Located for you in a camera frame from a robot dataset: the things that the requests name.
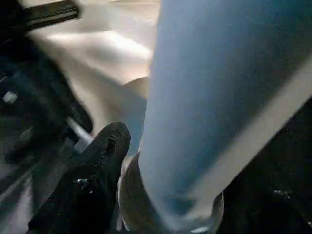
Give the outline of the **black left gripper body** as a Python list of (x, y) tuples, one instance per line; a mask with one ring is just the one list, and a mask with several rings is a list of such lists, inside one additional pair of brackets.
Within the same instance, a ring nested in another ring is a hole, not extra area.
[(17, 0), (0, 2), (0, 94), (13, 94), (4, 106), (20, 114), (23, 126), (7, 125), (0, 153), (8, 163), (55, 137), (67, 134), (70, 88), (53, 62), (26, 35), (26, 12)]

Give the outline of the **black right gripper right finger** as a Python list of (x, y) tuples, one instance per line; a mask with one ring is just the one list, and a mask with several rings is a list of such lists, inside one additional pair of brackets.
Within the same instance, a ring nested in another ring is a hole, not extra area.
[(312, 231), (312, 103), (307, 101), (224, 191), (220, 234)]

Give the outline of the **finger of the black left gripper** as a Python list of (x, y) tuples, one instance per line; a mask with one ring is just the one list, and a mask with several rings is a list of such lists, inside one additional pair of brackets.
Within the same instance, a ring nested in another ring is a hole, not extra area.
[(86, 132), (91, 133), (93, 130), (93, 121), (88, 112), (78, 102), (70, 102), (66, 105), (69, 117), (78, 125), (80, 125)]

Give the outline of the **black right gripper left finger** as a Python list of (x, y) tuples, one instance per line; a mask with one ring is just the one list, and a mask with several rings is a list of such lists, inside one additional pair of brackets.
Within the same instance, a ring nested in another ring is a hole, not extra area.
[(105, 126), (79, 155), (28, 224), (29, 234), (115, 234), (112, 217), (131, 135), (125, 124)]

